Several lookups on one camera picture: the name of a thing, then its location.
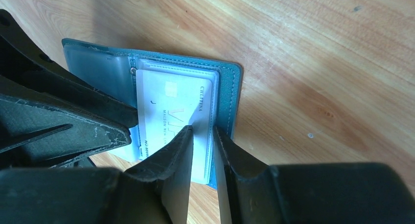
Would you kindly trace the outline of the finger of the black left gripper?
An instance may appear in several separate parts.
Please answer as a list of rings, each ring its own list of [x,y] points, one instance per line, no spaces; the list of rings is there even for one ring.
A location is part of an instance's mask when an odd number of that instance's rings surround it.
[[[5,9],[0,11],[0,74],[127,128],[138,124],[136,108],[93,88],[51,60]]]
[[[0,96],[0,166],[65,167],[131,143],[124,126],[48,102]]]

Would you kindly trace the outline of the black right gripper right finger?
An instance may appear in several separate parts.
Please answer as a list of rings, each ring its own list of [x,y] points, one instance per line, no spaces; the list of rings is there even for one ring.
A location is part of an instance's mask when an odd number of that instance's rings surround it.
[[[376,162],[267,165],[215,128],[224,224],[412,224],[415,200]]]

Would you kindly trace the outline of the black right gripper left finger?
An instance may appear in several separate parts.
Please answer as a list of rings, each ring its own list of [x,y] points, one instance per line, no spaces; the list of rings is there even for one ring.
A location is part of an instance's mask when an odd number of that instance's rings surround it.
[[[183,127],[135,166],[6,169],[0,173],[3,224],[185,224],[193,129]]]

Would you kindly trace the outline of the white card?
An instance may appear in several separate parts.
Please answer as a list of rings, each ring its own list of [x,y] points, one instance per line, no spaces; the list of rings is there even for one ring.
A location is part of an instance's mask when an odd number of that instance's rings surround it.
[[[138,70],[139,138],[144,159],[167,145],[185,126],[193,131],[191,181],[210,180],[213,100],[216,75]]]

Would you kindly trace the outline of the blue leather card holder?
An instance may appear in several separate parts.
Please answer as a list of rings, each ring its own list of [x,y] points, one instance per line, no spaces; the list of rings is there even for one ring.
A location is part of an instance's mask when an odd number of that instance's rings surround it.
[[[62,40],[70,73],[94,88],[128,104],[138,111],[137,71],[160,70],[173,73],[213,73],[216,75],[216,97],[211,120],[210,180],[206,184],[217,188],[213,158],[213,127],[233,135],[242,83],[242,67],[237,63],[173,55],[160,52],[103,46],[65,38]],[[132,141],[111,153],[126,161],[145,160],[139,138],[138,124],[129,128]]]

